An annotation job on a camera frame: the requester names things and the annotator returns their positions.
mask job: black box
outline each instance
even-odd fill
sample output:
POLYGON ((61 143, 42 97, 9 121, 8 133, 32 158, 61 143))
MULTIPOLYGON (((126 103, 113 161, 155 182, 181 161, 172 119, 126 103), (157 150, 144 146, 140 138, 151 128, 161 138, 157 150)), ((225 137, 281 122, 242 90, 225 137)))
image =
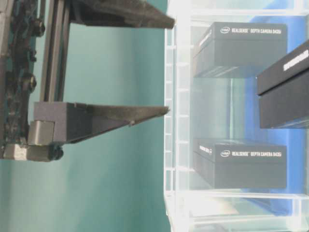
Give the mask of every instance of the black box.
POLYGON ((309 128, 309 41, 257 77, 261 128, 309 128))
POLYGON ((286 146, 195 139, 192 161, 215 189, 286 187, 286 146))
POLYGON ((195 45, 195 77, 217 77, 233 70, 257 74, 286 54, 284 24, 214 22, 195 45))

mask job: transparent plastic container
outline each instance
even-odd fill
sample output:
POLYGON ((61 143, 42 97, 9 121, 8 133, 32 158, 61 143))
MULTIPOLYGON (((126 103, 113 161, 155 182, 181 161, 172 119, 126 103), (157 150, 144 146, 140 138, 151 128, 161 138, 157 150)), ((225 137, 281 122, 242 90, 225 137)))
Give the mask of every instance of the transparent plastic container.
POLYGON ((197 78, 194 59, 214 22, 286 25, 289 53, 309 38, 309 1, 169 0, 168 14, 176 19, 165 32, 165 105, 171 111, 165 116, 164 197, 172 231, 308 231, 308 131, 259 127, 256 74, 273 61, 197 78), (214 187, 194 165, 196 139, 285 146, 286 186, 214 187))

